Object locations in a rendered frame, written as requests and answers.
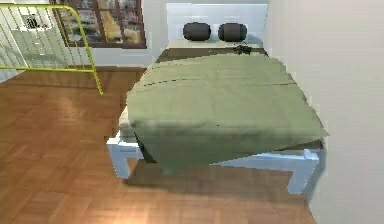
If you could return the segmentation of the white bed with green blanket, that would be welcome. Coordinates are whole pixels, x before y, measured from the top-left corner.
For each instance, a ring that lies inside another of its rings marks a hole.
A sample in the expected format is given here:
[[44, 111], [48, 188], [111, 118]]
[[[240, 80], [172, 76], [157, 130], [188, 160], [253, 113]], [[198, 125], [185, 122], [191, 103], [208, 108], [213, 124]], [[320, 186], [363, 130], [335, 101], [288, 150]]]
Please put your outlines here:
[[[259, 40], [171, 40], [126, 94], [115, 136], [107, 141], [116, 175], [128, 159], [159, 164], [166, 174], [224, 165], [289, 171], [300, 194], [314, 173], [327, 132], [284, 64]], [[250, 55], [233, 48], [245, 45]]]

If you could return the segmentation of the small dark object on bed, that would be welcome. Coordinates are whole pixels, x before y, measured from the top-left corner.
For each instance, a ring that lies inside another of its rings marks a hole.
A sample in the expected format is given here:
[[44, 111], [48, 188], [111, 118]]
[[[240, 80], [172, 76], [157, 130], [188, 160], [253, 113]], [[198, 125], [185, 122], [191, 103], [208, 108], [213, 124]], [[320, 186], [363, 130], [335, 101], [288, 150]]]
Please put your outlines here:
[[238, 55], [241, 55], [241, 54], [248, 54], [248, 55], [250, 55], [251, 52], [252, 52], [252, 48], [249, 47], [249, 46], [245, 46], [245, 45], [238, 45], [238, 46], [234, 47], [233, 50]]

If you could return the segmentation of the dark grey pillow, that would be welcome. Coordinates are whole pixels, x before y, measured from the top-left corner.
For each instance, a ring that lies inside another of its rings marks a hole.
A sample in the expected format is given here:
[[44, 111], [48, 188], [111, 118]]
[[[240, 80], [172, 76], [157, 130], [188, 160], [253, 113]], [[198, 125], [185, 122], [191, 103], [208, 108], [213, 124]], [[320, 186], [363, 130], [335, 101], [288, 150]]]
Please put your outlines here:
[[211, 28], [206, 23], [186, 23], [183, 26], [183, 36], [189, 41], [206, 41], [211, 36]]
[[218, 29], [218, 38], [226, 42], [242, 42], [246, 39], [247, 27], [239, 23], [221, 24]]

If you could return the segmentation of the brown framed window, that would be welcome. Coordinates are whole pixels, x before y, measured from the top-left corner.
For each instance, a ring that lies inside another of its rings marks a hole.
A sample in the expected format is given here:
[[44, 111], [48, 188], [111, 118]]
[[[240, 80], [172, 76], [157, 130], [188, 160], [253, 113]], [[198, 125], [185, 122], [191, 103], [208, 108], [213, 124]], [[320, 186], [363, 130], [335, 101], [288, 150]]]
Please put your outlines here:
[[90, 47], [146, 49], [142, 0], [49, 0], [79, 15]]

